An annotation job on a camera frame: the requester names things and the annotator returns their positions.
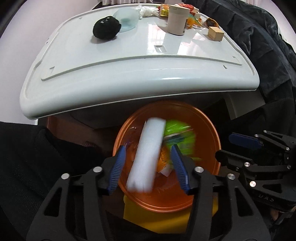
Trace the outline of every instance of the orange bucket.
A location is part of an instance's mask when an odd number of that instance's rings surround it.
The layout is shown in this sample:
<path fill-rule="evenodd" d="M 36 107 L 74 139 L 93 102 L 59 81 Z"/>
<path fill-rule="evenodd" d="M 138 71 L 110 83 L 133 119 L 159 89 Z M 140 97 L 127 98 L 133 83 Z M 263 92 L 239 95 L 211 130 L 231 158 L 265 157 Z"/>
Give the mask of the orange bucket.
<path fill-rule="evenodd" d="M 117 135 L 113 155 L 120 145 L 126 146 L 126 163 L 119 179 L 119 186 L 125 195 L 142 208 L 153 212 L 183 210 L 192 205 L 193 196 L 187 196 L 181 190 L 174 170 L 168 177 L 157 173 L 151 193 L 131 193 L 126 189 L 142 128 L 150 117 L 174 119 L 190 125 L 196 135 L 194 156 L 202 159 L 198 165 L 213 175 L 217 175 L 220 168 L 220 163 L 215 159 L 216 151 L 221 149 L 218 133 L 209 118 L 199 109 L 178 101 L 158 101 L 137 110 L 126 120 Z"/>

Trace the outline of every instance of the white foam roll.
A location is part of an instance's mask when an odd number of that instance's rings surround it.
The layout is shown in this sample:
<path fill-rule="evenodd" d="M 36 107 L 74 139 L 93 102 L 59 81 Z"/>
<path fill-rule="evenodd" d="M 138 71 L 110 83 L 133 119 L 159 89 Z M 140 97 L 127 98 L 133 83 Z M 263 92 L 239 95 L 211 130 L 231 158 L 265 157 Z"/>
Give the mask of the white foam roll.
<path fill-rule="evenodd" d="M 151 192 L 165 131 L 165 120 L 150 118 L 144 124 L 135 160 L 126 182 L 129 191 Z"/>

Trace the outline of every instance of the white cylinder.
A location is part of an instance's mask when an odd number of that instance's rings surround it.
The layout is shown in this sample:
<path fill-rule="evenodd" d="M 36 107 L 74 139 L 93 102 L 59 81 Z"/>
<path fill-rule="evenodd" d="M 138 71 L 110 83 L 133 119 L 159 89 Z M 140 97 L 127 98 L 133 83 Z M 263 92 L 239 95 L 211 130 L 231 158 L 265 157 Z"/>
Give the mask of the white cylinder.
<path fill-rule="evenodd" d="M 151 192 L 163 141 L 166 121 L 150 118 L 144 124 L 135 160 L 126 182 L 127 190 Z"/>
<path fill-rule="evenodd" d="M 189 13 L 189 8 L 171 5 L 168 12 L 167 31 L 175 35 L 184 35 Z"/>

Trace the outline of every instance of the wooden block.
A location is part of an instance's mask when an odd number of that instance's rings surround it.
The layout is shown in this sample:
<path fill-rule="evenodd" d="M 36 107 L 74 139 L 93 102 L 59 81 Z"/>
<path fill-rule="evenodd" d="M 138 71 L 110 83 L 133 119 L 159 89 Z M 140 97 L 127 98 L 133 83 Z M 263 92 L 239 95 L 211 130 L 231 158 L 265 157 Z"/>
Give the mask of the wooden block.
<path fill-rule="evenodd" d="M 208 37 L 214 41 L 222 41 L 224 32 L 217 27 L 209 27 Z"/>

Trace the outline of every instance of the black pom-pom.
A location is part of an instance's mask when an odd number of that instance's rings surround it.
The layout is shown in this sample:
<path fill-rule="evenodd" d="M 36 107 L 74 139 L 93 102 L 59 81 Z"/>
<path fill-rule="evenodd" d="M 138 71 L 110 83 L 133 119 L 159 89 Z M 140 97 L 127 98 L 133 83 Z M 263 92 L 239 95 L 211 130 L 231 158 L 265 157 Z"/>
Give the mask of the black pom-pom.
<path fill-rule="evenodd" d="M 110 40 L 116 36 L 120 28 L 121 24 L 119 21 L 112 16 L 108 16 L 95 23 L 93 34 L 98 39 Z"/>

